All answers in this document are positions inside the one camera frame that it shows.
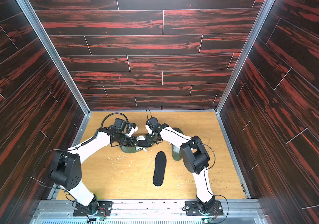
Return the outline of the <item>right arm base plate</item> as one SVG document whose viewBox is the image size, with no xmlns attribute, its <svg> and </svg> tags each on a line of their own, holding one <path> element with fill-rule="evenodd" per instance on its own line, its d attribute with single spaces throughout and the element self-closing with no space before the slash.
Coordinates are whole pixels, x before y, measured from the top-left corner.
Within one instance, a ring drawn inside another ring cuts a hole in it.
<svg viewBox="0 0 319 224">
<path fill-rule="evenodd" d="M 202 203 L 197 200 L 185 201 L 182 210 L 187 216 L 222 216 L 224 214 L 220 201 Z"/>
</svg>

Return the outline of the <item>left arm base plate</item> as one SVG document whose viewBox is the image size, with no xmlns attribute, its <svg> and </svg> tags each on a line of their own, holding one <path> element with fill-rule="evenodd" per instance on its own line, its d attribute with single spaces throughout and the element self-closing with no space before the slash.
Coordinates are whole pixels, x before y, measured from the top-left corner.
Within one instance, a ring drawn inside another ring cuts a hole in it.
<svg viewBox="0 0 319 224">
<path fill-rule="evenodd" d="M 111 215 L 113 201 L 92 202 L 84 206 L 76 202 L 73 212 L 74 217 L 109 217 Z"/>
</svg>

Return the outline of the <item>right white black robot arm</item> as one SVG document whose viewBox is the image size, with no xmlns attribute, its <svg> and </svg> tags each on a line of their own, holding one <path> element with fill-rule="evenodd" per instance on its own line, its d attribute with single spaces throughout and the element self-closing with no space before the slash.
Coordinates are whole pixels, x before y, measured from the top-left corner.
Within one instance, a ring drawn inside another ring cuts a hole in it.
<svg viewBox="0 0 319 224">
<path fill-rule="evenodd" d="M 189 137 L 179 128 L 172 128 L 168 124 L 160 124 L 155 117 L 146 121 L 148 134 L 145 135 L 147 145 L 159 141 L 167 141 L 176 147 L 176 154 L 181 155 L 186 169 L 193 174 L 196 184 L 197 206 L 201 213 L 212 211 L 215 196 L 209 182 L 210 156 L 198 136 Z"/>
</svg>

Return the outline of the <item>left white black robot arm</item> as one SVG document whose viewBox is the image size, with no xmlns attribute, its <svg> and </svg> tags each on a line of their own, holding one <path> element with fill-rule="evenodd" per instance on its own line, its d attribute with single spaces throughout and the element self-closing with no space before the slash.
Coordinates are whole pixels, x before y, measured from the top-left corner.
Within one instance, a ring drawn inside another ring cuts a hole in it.
<svg viewBox="0 0 319 224">
<path fill-rule="evenodd" d="M 133 134 L 138 131 L 134 123 L 130 123 L 126 132 L 125 125 L 111 125 L 96 130 L 88 140 L 61 150 L 54 154 L 49 168 L 49 178 L 76 200 L 84 212 L 95 215 L 100 209 L 98 198 L 90 192 L 82 181 L 82 163 L 91 155 L 114 142 L 126 147 L 135 147 L 136 138 Z"/>
</svg>

